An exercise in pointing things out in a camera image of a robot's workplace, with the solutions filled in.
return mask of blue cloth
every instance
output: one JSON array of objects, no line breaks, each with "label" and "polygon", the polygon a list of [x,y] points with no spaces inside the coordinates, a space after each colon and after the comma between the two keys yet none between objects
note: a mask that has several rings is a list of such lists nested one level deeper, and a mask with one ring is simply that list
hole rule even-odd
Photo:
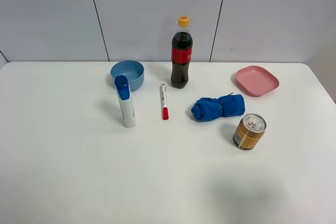
[{"label": "blue cloth", "polygon": [[244,98],[241,94],[226,95],[218,99],[201,98],[191,108],[195,119],[208,122],[219,117],[243,115],[245,113]]}]

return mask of pink plate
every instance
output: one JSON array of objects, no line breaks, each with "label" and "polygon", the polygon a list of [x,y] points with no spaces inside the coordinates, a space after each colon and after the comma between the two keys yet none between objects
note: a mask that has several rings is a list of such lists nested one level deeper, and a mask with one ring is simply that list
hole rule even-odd
[{"label": "pink plate", "polygon": [[279,80],[265,68],[249,66],[236,73],[237,82],[251,95],[260,97],[279,87]]}]

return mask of gold can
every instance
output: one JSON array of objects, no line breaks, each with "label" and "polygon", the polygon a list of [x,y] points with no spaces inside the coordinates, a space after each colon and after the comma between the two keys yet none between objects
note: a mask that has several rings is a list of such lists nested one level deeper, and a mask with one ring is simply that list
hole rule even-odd
[{"label": "gold can", "polygon": [[241,150],[252,150],[261,139],[266,129],[266,121],[257,114],[247,114],[241,119],[233,142]]}]

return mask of dark soda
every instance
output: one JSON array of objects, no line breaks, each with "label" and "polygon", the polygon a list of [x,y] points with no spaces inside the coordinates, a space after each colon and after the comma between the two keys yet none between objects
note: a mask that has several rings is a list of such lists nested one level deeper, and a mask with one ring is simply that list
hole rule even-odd
[{"label": "dark soda", "polygon": [[179,18],[179,29],[172,40],[172,86],[184,88],[189,81],[188,70],[192,55],[193,39],[189,33],[190,19],[186,16]]}]

